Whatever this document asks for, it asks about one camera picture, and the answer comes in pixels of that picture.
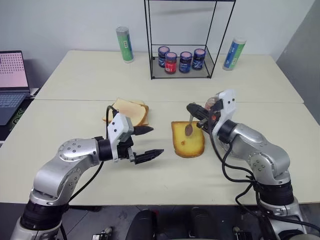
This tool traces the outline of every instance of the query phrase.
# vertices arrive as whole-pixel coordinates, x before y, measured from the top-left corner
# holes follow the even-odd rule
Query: white wall
[[[233,36],[244,36],[244,54],[268,54],[277,60],[313,2],[237,0],[222,53]],[[182,9],[190,6],[180,3]],[[213,3],[196,4],[189,29],[203,32],[207,26],[199,25],[196,16],[209,13],[208,4]],[[216,13],[226,16],[223,7]],[[117,51],[118,26],[129,27],[134,51],[147,51],[143,0],[0,0],[0,49],[23,51],[29,80],[36,86],[47,80],[68,50]]]

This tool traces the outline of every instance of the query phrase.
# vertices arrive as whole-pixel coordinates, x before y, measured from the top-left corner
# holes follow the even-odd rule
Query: jar lid
[[[167,46],[160,46],[158,48],[158,53],[161,53],[161,54],[164,55],[164,54],[166,54],[168,52],[170,52],[170,48],[168,48]]]
[[[183,51],[182,53],[180,53],[180,58],[183,60],[190,60],[192,59],[192,53],[189,51]]]
[[[202,48],[197,48],[196,50],[194,50],[194,55],[199,58],[204,58],[206,55],[206,51]]]
[[[174,52],[170,51],[170,52],[167,52],[165,54],[165,59],[168,59],[168,60],[176,60],[177,59],[177,54],[175,54]]]

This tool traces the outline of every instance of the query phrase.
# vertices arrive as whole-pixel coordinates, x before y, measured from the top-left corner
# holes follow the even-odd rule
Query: floor
[[[9,240],[18,217],[24,210],[24,204],[0,203],[0,239]],[[68,240],[91,240],[92,235],[112,227],[111,240],[124,240],[135,215],[150,209],[157,214],[158,240],[187,238],[188,212],[194,206],[162,205],[162,206],[104,206],[100,211],[70,209],[63,216],[62,222]],[[253,239],[260,237],[258,222],[251,215],[242,212],[237,206],[201,206],[215,219],[217,239],[234,239],[234,226],[252,233]],[[304,220],[320,225],[320,203],[300,205]],[[308,232],[317,234],[312,229]]]

